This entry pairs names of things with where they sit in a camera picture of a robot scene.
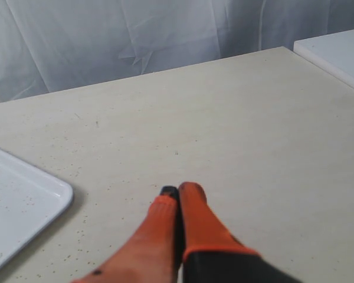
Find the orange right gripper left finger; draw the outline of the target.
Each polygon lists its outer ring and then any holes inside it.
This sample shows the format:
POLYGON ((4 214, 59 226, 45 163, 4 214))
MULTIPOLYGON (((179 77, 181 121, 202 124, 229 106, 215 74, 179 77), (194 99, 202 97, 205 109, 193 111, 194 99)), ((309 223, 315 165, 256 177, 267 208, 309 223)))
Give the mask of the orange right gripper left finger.
POLYGON ((174 186, 164 186, 127 242, 75 282, 177 282, 182 253, 179 193, 174 186))

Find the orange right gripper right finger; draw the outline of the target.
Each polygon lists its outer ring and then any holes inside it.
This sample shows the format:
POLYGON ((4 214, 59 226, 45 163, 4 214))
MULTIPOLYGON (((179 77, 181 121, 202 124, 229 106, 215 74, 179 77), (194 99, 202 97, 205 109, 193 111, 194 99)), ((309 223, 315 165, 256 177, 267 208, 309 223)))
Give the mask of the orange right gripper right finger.
POLYGON ((197 183, 184 182, 179 201, 185 232, 184 282, 297 282, 240 243, 207 204, 197 183))

